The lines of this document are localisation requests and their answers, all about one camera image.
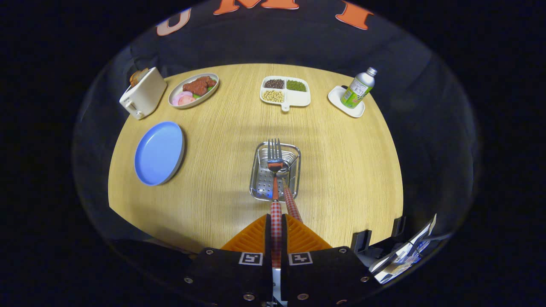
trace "orange letter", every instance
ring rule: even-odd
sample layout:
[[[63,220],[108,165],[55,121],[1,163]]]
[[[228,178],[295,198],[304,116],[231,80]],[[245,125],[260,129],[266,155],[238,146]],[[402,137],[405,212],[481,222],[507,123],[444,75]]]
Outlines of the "orange letter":
[[[176,32],[176,31],[180,30],[181,27],[185,26],[188,23],[189,12],[191,10],[192,9],[189,8],[189,9],[181,12],[180,13],[180,21],[175,26],[169,27],[169,19],[167,19],[167,20],[163,21],[162,23],[160,23],[157,26],[157,35],[165,36],[165,35],[169,35],[169,34],[171,34],[173,32]]]
[[[260,0],[239,0],[239,2],[247,9],[253,8]],[[214,15],[222,15],[225,13],[231,13],[239,9],[238,5],[235,5],[235,0],[222,0],[220,7],[214,11]]]
[[[295,10],[300,6],[294,3],[294,0],[267,0],[262,3],[262,7],[267,9],[285,9]]]
[[[337,14],[336,18],[339,21],[348,23],[353,27],[367,30],[368,26],[366,25],[366,18],[368,15],[373,15],[373,13],[361,7],[357,7],[352,3],[348,3],[347,1],[343,2],[345,2],[345,10],[343,11],[343,14]]]

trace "white toaster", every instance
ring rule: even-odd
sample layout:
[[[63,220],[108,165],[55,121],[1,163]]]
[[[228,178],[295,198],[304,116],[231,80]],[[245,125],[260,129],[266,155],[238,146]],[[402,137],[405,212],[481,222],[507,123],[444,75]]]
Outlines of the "white toaster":
[[[153,113],[159,104],[167,83],[153,67],[134,87],[129,87],[120,98],[121,105],[140,120]]]

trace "blue plate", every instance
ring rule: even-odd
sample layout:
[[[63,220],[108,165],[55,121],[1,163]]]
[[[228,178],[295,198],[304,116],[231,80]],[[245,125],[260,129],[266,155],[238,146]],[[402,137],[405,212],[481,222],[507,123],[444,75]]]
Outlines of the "blue plate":
[[[171,179],[180,167],[184,145],[182,130],[174,122],[160,122],[148,130],[135,153],[135,171],[140,181],[156,186]]]

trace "beans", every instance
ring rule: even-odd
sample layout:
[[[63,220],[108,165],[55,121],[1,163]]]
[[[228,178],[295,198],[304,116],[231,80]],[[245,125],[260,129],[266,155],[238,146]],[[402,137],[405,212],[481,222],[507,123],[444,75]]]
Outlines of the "beans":
[[[263,96],[264,100],[271,102],[283,102],[284,94],[280,91],[265,91]]]
[[[299,81],[286,81],[286,88],[293,91],[307,92],[305,85]]]
[[[281,79],[274,79],[266,81],[264,87],[267,88],[284,88],[284,81]]]

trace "green beans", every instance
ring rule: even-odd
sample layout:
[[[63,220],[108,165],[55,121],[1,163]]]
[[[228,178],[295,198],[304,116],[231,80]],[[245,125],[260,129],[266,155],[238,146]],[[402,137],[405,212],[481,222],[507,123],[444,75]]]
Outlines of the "green beans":
[[[283,102],[284,95],[280,91],[265,91],[263,94],[264,100],[271,102]]]
[[[286,88],[293,91],[307,92],[305,85],[299,81],[286,81]]]

